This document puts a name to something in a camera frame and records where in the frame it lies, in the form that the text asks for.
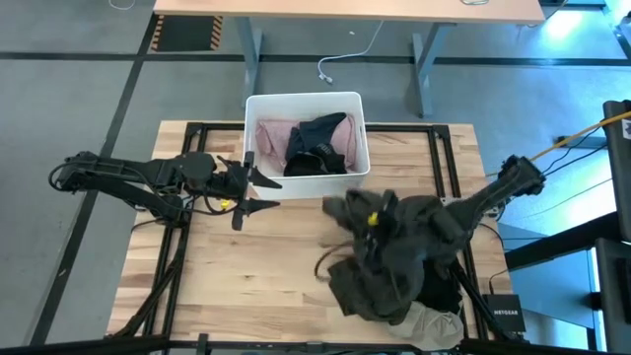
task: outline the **wooden tabletop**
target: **wooden tabletop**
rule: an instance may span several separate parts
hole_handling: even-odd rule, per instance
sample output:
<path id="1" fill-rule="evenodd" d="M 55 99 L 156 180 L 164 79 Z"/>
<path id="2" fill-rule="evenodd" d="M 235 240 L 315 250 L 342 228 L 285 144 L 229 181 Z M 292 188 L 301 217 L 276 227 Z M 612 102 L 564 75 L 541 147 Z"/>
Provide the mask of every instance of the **wooden tabletop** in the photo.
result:
<path id="1" fill-rule="evenodd" d="M 224 15 L 407 20 L 450 23 L 538 24 L 539 0 L 157 0 L 158 15 Z"/>
<path id="2" fill-rule="evenodd" d="M 154 159 L 180 153 L 185 126 L 186 121 L 162 122 Z M 472 194 L 486 184 L 473 126 L 453 124 L 450 130 L 462 194 Z M 393 188 L 399 197 L 436 193 L 426 133 L 367 135 L 371 172 L 366 188 Z M 240 160 L 242 149 L 241 131 L 211 131 L 205 151 Z M 442 144 L 439 153 L 445 186 L 450 186 Z M 320 205 L 319 199 L 283 200 L 280 207 L 245 219 L 241 232 L 231 229 L 231 215 L 194 215 L 172 339 L 196 340 L 199 333 L 208 333 L 216 341 L 400 343 L 382 323 L 342 315 L 328 285 L 314 278 L 314 265 L 326 246 L 351 238 Z M 203 203 L 196 207 L 205 208 Z M 150 219 L 138 213 L 136 222 Z M 494 221 L 485 222 L 497 228 Z M 163 230 L 148 225 L 132 234 L 107 332 L 121 329 L 149 294 Z M 503 249 L 485 228 L 475 231 L 471 246 L 484 292 L 489 277 L 506 269 Z M 326 261 L 322 270 L 338 259 Z M 512 292 L 508 273 L 495 277 L 493 286 L 498 293 Z M 163 297 L 156 329 L 162 328 L 165 303 Z M 469 336 L 476 337 L 466 297 L 464 306 Z"/>

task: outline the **pink cloth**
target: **pink cloth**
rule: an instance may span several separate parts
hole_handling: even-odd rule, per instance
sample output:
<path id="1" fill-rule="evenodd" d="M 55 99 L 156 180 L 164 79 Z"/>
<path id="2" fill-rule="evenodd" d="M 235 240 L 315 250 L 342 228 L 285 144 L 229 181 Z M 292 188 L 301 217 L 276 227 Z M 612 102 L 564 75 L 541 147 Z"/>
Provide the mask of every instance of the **pink cloth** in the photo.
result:
<path id="1" fill-rule="evenodd" d="M 300 121 L 282 119 L 262 119 L 256 123 L 256 144 L 260 154 L 278 172 L 285 170 L 287 162 L 285 153 L 289 144 L 292 128 L 298 127 Z M 355 165 L 357 142 L 355 138 L 355 120 L 350 114 L 346 115 L 331 136 L 331 146 L 337 154 L 344 155 L 344 166 L 350 169 Z"/>

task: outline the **white plastic bin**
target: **white plastic bin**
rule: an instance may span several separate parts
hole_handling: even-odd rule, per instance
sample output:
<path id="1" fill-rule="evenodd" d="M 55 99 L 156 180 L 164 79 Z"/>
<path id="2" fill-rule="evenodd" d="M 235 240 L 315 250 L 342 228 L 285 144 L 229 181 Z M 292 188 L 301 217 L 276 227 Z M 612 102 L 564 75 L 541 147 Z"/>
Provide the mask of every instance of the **white plastic bin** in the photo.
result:
<path id="1" fill-rule="evenodd" d="M 308 121 L 336 112 L 350 113 L 355 119 L 357 153 L 352 172 L 345 175 L 283 177 L 282 172 L 275 171 L 261 159 L 255 137 L 256 122 L 259 119 Z M 281 189 L 254 186 L 261 199 L 322 198 L 344 194 L 351 187 L 360 187 L 371 169 L 362 99 L 357 93 L 251 96 L 245 104 L 244 153 L 247 151 L 254 152 L 254 164 L 265 176 L 283 185 Z"/>

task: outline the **folded gray fabric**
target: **folded gray fabric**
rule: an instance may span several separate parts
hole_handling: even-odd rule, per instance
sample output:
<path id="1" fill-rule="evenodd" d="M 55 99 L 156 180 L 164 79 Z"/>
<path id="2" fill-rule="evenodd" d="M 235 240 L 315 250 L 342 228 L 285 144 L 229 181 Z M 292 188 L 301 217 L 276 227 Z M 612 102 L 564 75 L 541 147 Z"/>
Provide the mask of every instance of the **folded gray fabric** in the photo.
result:
<path id="1" fill-rule="evenodd" d="M 405 320 L 398 325 L 387 325 L 387 330 L 423 351 L 451 349 L 464 338 L 464 325 L 458 316 L 438 312 L 415 301 Z"/>

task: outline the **clothing pile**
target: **clothing pile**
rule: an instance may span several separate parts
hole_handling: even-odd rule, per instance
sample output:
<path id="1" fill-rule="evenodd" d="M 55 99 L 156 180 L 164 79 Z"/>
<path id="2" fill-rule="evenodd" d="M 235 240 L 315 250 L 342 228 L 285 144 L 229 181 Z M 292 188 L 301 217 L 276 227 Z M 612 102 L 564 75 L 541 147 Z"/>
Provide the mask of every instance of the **clothing pile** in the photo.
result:
<path id="1" fill-rule="evenodd" d="M 344 316 L 383 322 L 392 335 L 423 351 L 459 344 L 462 295 L 446 269 L 456 253 L 429 219 L 442 207 L 436 196 L 398 200 L 391 190 L 349 189 L 344 197 L 322 200 L 322 212 L 353 234 L 353 257 L 327 269 Z"/>
<path id="2" fill-rule="evenodd" d="M 425 279 L 421 293 L 412 301 L 403 322 L 388 323 L 390 334 L 407 340 L 423 351 L 452 349 L 464 339 L 464 324 L 459 313 L 462 295 L 457 281 L 443 278 L 434 262 L 423 262 Z"/>
<path id="3" fill-rule="evenodd" d="M 301 122 L 262 119 L 256 144 L 261 159 L 285 177 L 347 174 L 355 166 L 355 121 L 345 112 Z"/>

